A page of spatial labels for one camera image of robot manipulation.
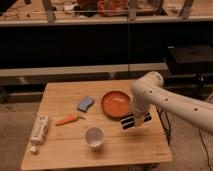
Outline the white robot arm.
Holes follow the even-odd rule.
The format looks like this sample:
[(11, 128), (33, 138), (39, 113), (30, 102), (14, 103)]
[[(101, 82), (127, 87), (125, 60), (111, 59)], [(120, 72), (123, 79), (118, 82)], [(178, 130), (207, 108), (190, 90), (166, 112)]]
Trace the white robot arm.
[(156, 71), (133, 82), (130, 112), (121, 119), (122, 128), (139, 127), (149, 121), (150, 106), (155, 105), (213, 135), (213, 104), (172, 93), (163, 89), (163, 84), (163, 76)]

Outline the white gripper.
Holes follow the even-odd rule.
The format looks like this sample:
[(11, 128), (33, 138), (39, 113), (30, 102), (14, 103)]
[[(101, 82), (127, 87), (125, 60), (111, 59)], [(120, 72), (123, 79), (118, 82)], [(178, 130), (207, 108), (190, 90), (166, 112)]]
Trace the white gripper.
[(134, 114), (127, 115), (120, 120), (123, 129), (129, 129), (131, 127), (139, 127), (143, 122), (150, 121), (152, 119), (151, 114), (144, 112), (135, 112)]

